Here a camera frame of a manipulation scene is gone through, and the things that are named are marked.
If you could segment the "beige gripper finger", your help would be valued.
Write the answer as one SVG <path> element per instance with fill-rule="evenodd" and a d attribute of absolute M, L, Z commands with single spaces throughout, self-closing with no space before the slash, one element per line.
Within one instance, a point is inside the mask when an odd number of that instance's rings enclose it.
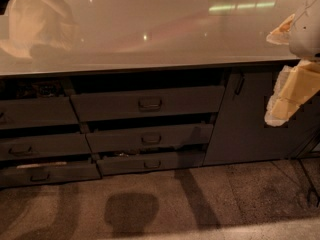
<path fill-rule="evenodd" d="M 267 104 L 265 123 L 282 126 L 319 91 L 319 63 L 301 60 L 295 67 L 284 66 Z"/>
<path fill-rule="evenodd" d="M 294 17 L 294 14 L 287 17 L 277 28 L 267 35 L 266 41 L 275 45 L 288 45 Z"/>

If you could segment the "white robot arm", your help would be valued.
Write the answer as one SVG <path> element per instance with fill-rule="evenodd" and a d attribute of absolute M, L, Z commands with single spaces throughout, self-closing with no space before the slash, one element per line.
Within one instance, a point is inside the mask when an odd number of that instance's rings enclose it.
<path fill-rule="evenodd" d="M 267 104 L 265 123 L 278 127 L 320 91 L 320 0 L 305 0 L 266 41 L 287 45 L 300 59 L 296 66 L 280 71 Z"/>

